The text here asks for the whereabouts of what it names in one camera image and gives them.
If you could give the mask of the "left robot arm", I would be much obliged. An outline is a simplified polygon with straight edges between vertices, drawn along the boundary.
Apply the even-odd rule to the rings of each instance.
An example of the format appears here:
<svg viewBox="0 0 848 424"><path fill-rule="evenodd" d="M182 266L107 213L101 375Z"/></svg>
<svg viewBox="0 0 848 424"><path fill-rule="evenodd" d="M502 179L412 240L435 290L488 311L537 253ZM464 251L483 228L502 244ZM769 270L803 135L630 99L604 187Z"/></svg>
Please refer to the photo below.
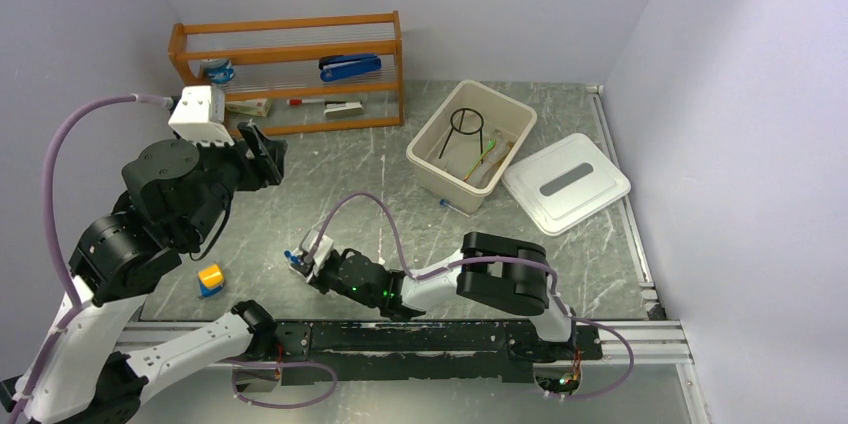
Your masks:
<svg viewBox="0 0 848 424"><path fill-rule="evenodd" d="M1 383L1 405L30 423L124 423L153 396L205 367L276 359L272 316L253 300L210 324L143 350L115 345L126 324L185 255L210 250L239 191L279 185L287 145L253 123L231 144L169 139L122 171L113 211L81 235L70 258L72 292L22 375Z"/></svg>

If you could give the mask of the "black wire tripod stand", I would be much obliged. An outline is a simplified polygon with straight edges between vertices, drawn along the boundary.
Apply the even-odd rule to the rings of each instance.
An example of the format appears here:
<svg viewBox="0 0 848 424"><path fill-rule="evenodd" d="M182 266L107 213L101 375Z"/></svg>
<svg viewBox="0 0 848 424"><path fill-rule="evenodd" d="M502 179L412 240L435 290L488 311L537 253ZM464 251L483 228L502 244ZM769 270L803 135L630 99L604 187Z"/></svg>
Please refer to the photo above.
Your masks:
<svg viewBox="0 0 848 424"><path fill-rule="evenodd" d="M449 119L450 130L442 144L438 158L441 159L454 134L463 136L477 136L478 150L483 153L483 127L485 119L482 114L468 107L461 107L453 111Z"/></svg>

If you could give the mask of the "blue capped small tubes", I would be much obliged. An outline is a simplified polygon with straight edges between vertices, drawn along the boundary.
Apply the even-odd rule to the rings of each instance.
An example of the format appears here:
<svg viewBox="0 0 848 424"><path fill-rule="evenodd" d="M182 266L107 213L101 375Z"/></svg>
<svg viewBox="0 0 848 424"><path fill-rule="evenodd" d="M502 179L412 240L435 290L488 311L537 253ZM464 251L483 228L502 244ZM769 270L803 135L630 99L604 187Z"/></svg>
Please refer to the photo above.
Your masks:
<svg viewBox="0 0 848 424"><path fill-rule="evenodd" d="M460 215L462 215L462 216L464 216L464 217L469 217L469 214L468 214L467 212L465 212L465 211L461 210L459 207L457 207L457 206L453 205L452 203L450 203L449 201L447 201L447 200L445 200L445 199L441 199L441 200L439 201L439 205L440 205L440 206L442 206L442 207L444 207L444 208L450 209L450 210L452 210L452 211L454 211L454 212L457 212L458 214L460 214Z"/></svg>

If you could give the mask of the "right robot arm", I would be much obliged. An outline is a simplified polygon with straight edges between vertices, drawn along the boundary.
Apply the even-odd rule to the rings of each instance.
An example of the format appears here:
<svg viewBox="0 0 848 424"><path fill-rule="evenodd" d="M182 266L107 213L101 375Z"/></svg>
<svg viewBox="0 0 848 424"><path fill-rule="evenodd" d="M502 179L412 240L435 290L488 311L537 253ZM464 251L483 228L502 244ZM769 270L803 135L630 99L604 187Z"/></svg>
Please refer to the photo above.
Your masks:
<svg viewBox="0 0 848 424"><path fill-rule="evenodd" d="M514 341L518 358L547 363L577 354L574 313L558 297L544 247L470 232L448 258L406 274L361 252L338 252L332 239L311 231L287 257L290 267L322 294L334 292L393 321L409 321L453 297L526 317L535 337Z"/></svg>

